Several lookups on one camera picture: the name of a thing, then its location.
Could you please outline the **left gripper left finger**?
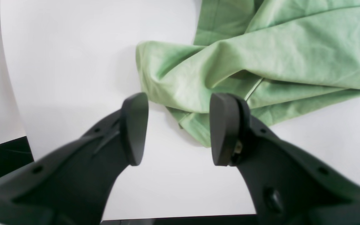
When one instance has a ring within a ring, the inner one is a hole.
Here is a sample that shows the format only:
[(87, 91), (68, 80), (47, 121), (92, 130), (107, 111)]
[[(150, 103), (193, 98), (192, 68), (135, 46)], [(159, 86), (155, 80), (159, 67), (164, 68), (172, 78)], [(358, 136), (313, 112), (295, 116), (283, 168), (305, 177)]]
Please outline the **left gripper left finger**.
[(137, 93), (79, 139), (0, 178), (0, 224), (98, 225), (111, 189), (141, 163), (148, 98)]

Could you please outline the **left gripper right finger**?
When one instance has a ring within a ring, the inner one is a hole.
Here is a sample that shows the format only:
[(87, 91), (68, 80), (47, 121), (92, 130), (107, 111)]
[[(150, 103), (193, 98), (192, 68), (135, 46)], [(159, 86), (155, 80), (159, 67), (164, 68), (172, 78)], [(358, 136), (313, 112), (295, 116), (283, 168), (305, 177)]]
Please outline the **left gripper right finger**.
[(360, 225), (360, 186), (277, 137), (228, 93), (210, 98), (214, 165), (236, 167), (260, 225)]

